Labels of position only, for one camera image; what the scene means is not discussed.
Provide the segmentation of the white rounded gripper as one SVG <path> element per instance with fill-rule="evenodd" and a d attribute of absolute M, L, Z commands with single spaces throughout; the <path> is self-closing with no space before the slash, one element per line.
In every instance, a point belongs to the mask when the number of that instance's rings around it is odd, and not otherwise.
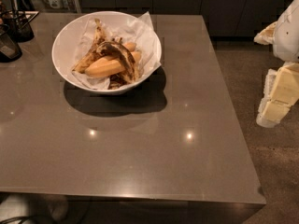
<path fill-rule="evenodd" d="M 299 0 L 293 0 L 278 21 L 261 30 L 253 41 L 261 45 L 273 43 L 274 55 L 288 62 L 277 71 L 268 70 L 258 108 L 257 124 L 273 128 L 299 100 Z"/>

